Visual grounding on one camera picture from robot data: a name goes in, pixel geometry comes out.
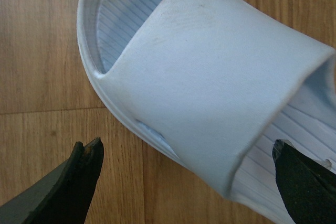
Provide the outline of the left gripper black camera right finger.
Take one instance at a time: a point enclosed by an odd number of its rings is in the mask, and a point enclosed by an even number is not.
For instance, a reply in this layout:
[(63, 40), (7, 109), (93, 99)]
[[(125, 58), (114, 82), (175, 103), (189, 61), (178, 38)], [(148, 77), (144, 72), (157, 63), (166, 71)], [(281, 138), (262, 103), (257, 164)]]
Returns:
[(295, 223), (335, 223), (335, 173), (284, 140), (272, 148), (276, 184)]

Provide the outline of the left gripper black camera left finger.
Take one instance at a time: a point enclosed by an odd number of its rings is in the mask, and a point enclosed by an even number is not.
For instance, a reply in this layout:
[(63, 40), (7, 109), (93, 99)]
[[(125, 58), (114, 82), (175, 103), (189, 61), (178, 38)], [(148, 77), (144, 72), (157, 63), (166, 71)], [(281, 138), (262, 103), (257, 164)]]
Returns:
[(100, 138), (76, 142), (66, 161), (1, 206), (1, 223), (84, 223), (103, 158)]

